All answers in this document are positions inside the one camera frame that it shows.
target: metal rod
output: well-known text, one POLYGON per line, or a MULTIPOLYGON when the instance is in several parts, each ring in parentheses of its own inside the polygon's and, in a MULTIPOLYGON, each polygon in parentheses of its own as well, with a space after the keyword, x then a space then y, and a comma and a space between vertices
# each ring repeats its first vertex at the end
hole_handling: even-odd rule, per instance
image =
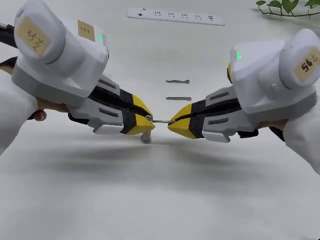
POLYGON ((162 123, 162 124, 173 124, 174 121, 170 120, 152 120, 153 123, 162 123))
POLYGON ((190 80, 165 80, 167 83, 189 84, 190 80))
POLYGON ((166 100, 186 100, 191 101, 192 98, 190 96, 168 96, 166 100))
MULTIPOLYGON (((150 122, 153 122, 153 117, 152 116, 145 116, 146 119, 148 119, 150 122)), ((151 131, 145 131, 142 133, 140 140, 143 144, 149 144, 151 143, 151 131)))

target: paper label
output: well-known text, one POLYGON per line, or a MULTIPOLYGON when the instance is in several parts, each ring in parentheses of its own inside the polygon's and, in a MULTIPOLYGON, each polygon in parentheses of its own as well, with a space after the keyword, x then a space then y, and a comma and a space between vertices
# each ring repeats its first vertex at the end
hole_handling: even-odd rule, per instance
POLYGON ((304 83, 320 67, 320 50, 313 47, 303 60, 295 67, 294 72, 300 82, 304 83))
POLYGON ((95 28, 80 20, 78 20, 78 35, 92 42, 96 41, 95 28))
POLYGON ((16 34, 32 49, 39 57, 49 47, 51 40, 32 20, 26 16, 19 24, 16 34))

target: outlet socket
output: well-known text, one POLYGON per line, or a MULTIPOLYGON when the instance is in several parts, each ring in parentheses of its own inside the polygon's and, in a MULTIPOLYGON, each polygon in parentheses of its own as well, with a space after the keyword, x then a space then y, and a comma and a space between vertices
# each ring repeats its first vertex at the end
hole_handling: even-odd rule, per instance
POLYGON ((131 7, 127 10, 126 15, 128 18, 137 19, 150 19, 162 20, 171 22, 183 22, 194 24, 207 24, 224 26, 223 19, 219 16, 206 14, 206 13, 190 13, 178 12, 162 9, 148 9, 148 8, 134 8, 131 7))

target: white table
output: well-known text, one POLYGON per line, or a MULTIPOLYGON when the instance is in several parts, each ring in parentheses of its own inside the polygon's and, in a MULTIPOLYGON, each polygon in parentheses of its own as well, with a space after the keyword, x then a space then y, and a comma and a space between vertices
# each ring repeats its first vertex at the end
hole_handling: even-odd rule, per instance
MULTIPOLYGON (((106 76, 168 120, 229 86, 233 44, 287 38, 255 1, 55 0, 59 16, 105 27, 106 76), (208 12, 226 26, 130 19, 128 7, 208 12), (191 84, 166 84, 190 79, 191 84)), ((13 23, 23 0, 1 0, 13 23)), ((1 60, 14 50, 0 45, 1 60)), ((1 240, 302 240, 320 235, 320 177, 270 131, 231 143, 189 140, 158 124, 140 136, 98 136, 62 113, 28 121, 0 157, 1 240)))

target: white sleeve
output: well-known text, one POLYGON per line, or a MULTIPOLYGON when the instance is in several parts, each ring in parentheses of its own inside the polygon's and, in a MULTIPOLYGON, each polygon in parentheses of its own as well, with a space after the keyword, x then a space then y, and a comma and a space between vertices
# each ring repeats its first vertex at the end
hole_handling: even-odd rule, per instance
POLYGON ((285 144, 320 175, 320 99, 309 112, 287 122, 283 137, 285 144))
POLYGON ((16 86, 10 74, 0 70, 0 155, 37 108, 37 99, 16 86))

